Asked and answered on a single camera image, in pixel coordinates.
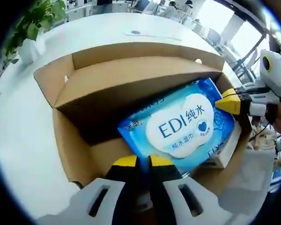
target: blue wet wipes package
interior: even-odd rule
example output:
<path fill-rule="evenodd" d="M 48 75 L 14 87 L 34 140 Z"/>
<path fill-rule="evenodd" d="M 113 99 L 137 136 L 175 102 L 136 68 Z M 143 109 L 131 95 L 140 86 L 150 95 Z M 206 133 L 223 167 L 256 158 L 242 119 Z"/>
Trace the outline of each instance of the blue wet wipes package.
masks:
<path fill-rule="evenodd" d="M 211 79 L 198 80 L 151 102 L 122 121 L 118 130 L 144 171 L 151 154 L 169 157 L 181 173 L 190 171 L 233 130 L 232 115 L 214 105 L 221 98 Z"/>

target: white box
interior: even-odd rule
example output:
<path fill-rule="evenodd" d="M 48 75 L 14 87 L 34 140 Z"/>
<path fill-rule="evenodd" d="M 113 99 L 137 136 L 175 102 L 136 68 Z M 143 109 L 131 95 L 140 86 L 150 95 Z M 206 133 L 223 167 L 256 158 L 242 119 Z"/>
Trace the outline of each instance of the white box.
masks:
<path fill-rule="evenodd" d="M 239 123 L 235 121 L 234 128 L 228 140 L 218 150 L 213 150 L 214 153 L 212 156 L 201 165 L 212 168 L 226 168 L 236 148 L 241 132 L 242 129 Z"/>

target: table surface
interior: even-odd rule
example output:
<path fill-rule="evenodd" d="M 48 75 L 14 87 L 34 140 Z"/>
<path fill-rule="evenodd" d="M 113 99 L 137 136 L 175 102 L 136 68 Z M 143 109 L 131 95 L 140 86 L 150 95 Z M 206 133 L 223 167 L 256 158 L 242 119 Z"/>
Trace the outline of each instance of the table surface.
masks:
<path fill-rule="evenodd" d="M 140 35 L 127 35 L 138 30 Z M 29 66 L 19 60 L 0 78 L 0 171 L 15 199 L 33 218 L 57 214 L 78 187 L 69 183 L 57 151 L 48 105 L 33 72 L 63 55 L 120 42 L 162 42 L 212 53 L 212 46 L 190 29 L 170 19 L 130 13 L 85 17 L 44 35 L 46 53 Z M 233 85 L 241 83 L 225 63 Z"/>

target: office chair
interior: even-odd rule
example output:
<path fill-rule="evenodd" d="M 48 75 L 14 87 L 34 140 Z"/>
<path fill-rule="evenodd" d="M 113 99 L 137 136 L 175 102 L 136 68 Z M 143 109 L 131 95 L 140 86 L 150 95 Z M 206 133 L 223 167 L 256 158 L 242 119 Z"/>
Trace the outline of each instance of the office chair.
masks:
<path fill-rule="evenodd" d="M 213 29 L 209 29 L 207 38 L 205 39 L 211 46 L 216 46 L 221 42 L 222 37 L 218 32 Z"/>
<path fill-rule="evenodd" d="M 177 9 L 176 13 L 173 16 L 171 16 L 170 18 L 179 23 L 183 23 L 187 19 L 188 16 L 189 15 L 186 12 L 183 12 L 182 10 Z"/>

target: open cardboard box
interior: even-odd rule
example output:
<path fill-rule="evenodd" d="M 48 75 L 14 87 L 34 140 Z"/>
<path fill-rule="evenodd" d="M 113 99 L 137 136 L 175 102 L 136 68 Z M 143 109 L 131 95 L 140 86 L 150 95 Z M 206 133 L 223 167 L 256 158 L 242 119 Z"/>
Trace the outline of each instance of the open cardboard box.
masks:
<path fill-rule="evenodd" d="M 212 78 L 221 93 L 231 88 L 223 64 L 220 56 L 190 47 L 134 42 L 82 50 L 38 69 L 34 77 L 53 108 L 68 180 L 85 186 L 104 176 L 118 158 L 132 155 L 117 125 L 154 96 L 198 78 Z M 216 195 L 236 171 L 251 131 L 247 117 L 238 120 L 242 134 L 228 166 L 193 174 Z"/>

